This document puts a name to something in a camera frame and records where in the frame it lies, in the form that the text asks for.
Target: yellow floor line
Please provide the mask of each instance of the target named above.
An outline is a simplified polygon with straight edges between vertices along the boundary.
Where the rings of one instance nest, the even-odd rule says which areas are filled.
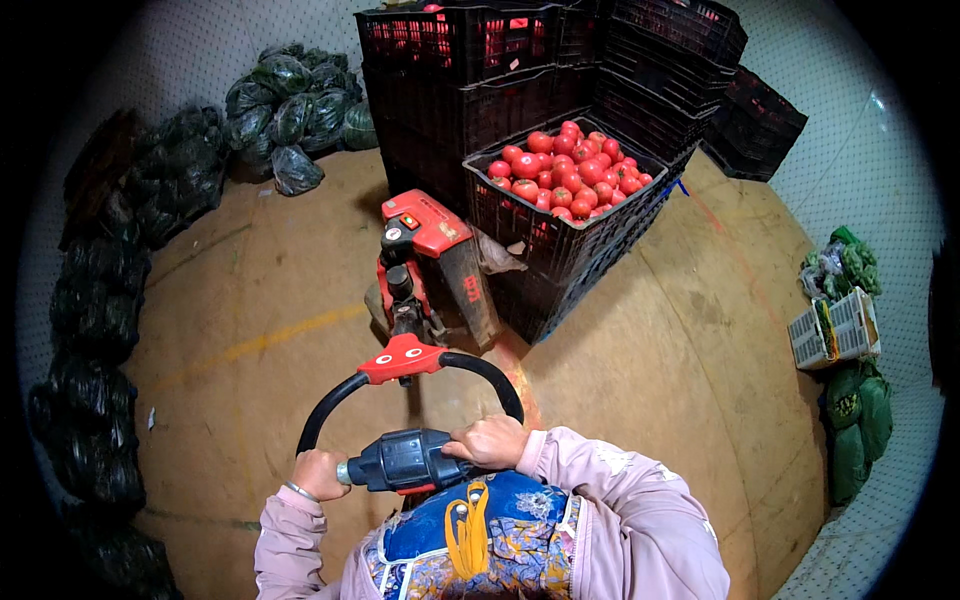
[[[161,377],[153,383],[146,384],[143,387],[143,391],[149,393],[165,390],[176,383],[182,382],[191,375],[208,371],[220,364],[231,363],[245,354],[261,352],[267,348],[270,348],[271,346],[282,344],[283,342],[286,342],[287,340],[290,340],[291,338],[294,338],[307,331],[320,329],[322,327],[326,327],[340,321],[345,321],[347,319],[352,319],[353,317],[357,317],[366,313],[367,305],[363,303],[351,304],[350,306],[344,308],[329,310],[325,313],[317,315],[316,317],[311,317],[310,319],[305,319],[297,324],[283,327],[282,329],[274,331],[273,333],[258,335],[250,340],[235,344],[217,356],[209,358],[201,363],[190,365],[181,371]]]

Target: silver bracelet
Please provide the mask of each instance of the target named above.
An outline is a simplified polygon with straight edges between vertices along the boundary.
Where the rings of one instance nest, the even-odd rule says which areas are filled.
[[[300,494],[301,496],[303,496],[303,497],[306,498],[307,500],[313,500],[314,502],[317,502],[318,504],[320,503],[320,498],[318,498],[317,496],[315,496],[315,495],[313,495],[312,493],[308,492],[308,491],[305,490],[304,488],[301,488],[300,486],[298,486],[298,485],[295,484],[294,482],[290,481],[289,479],[287,479],[285,482],[283,482],[283,485],[286,486],[286,487],[288,487],[288,488],[290,488],[290,489],[293,490],[294,492]]]

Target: blue floral apron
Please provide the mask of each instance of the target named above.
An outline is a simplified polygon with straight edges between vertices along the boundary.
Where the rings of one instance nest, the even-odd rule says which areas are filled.
[[[583,499],[515,471],[474,481],[486,482],[489,493],[485,516],[490,560],[486,572],[469,581],[460,579],[446,548],[446,507],[457,498],[467,499],[466,482],[391,517],[368,542],[364,558],[383,597],[427,599],[505,590],[571,597]]]

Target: red tomato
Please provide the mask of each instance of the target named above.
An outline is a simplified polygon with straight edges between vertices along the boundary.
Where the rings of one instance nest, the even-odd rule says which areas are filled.
[[[561,179],[560,185],[570,190],[571,193],[576,194],[584,186],[584,182],[576,173],[567,173],[564,175],[564,178]]]
[[[549,153],[553,150],[553,138],[544,132],[533,132],[527,135],[527,148],[534,154],[538,152]]]
[[[634,195],[636,192],[640,191],[640,188],[643,187],[640,185],[640,180],[635,177],[627,176],[620,180],[620,191],[630,196]]]
[[[570,213],[569,208],[563,206],[557,206],[550,212],[553,213],[553,216],[560,217],[561,219],[566,219],[567,221],[573,221],[573,214]]]
[[[540,159],[540,170],[549,171],[553,168],[553,157],[546,152],[538,152],[537,158]]]
[[[600,204],[609,204],[613,200],[613,188],[609,183],[600,181],[593,186],[593,191],[597,193],[597,202]]]
[[[584,160],[590,160],[596,154],[597,153],[591,150],[588,146],[581,144],[576,150],[573,151],[573,162],[580,164]]]
[[[517,177],[532,180],[540,172],[540,159],[537,158],[537,155],[524,152],[514,158],[514,161],[510,163],[510,169]]]
[[[588,148],[590,148],[590,151],[593,152],[594,154],[597,154],[598,152],[600,152],[600,145],[597,144],[597,143],[596,143],[595,141],[593,141],[592,139],[582,140],[582,141],[580,142],[580,145],[581,145],[581,146],[587,146]]]
[[[607,169],[603,172],[603,178],[601,181],[608,184],[613,189],[616,189],[616,186],[620,184],[620,178],[610,169]]]
[[[600,166],[603,167],[604,171],[610,168],[611,161],[609,156],[600,153],[597,156],[594,156],[593,159],[600,163]]]
[[[573,149],[577,147],[576,134],[560,132],[560,135],[553,138],[553,154],[567,155],[573,154]]]
[[[553,187],[553,175],[549,171],[537,173],[537,187],[550,189]]]
[[[500,154],[503,155],[503,159],[510,164],[514,164],[514,159],[523,154],[523,150],[517,146],[504,146],[503,152]]]
[[[491,177],[490,181],[493,182],[493,185],[496,185],[497,187],[502,187],[508,192],[510,191],[510,188],[513,187],[513,185],[510,183],[510,180],[508,180],[505,177]]]
[[[574,219],[586,219],[592,210],[590,203],[586,200],[574,200],[570,203],[570,214]]]
[[[610,157],[611,162],[620,154],[620,142],[615,139],[608,137],[604,140],[603,146],[601,146],[600,151],[603,154]]]
[[[572,160],[567,162],[566,160],[557,160],[554,158],[553,169],[550,171],[550,174],[553,176],[553,186],[560,187],[564,184],[564,175],[576,172],[577,166],[573,164]]]
[[[603,143],[607,141],[607,137],[600,132],[591,132],[587,136],[587,139],[597,145],[597,152],[600,152],[600,149],[603,148]]]
[[[550,205],[556,208],[569,208],[570,203],[573,202],[573,194],[570,193],[570,190],[565,187],[555,187],[553,189],[553,197],[550,199]]]
[[[514,192],[520,198],[529,202],[530,204],[536,203],[537,195],[540,192],[540,190],[537,188],[537,185],[530,180],[514,181],[514,187],[511,188],[510,191]]]
[[[550,210],[550,190],[542,189],[537,193],[537,208],[540,210]]]
[[[495,177],[509,177],[510,176],[510,163],[503,160],[495,160],[490,163],[490,166],[487,167],[487,177],[493,179]]]
[[[593,210],[600,204],[599,199],[597,199],[597,193],[591,190],[588,187],[581,188],[577,195],[573,197],[573,202],[578,200],[586,200],[590,204],[590,210]]]
[[[587,186],[596,185],[597,182],[603,178],[603,172],[604,168],[594,159],[581,162],[580,168],[577,171],[577,173],[580,174],[580,179],[582,179],[584,185]]]

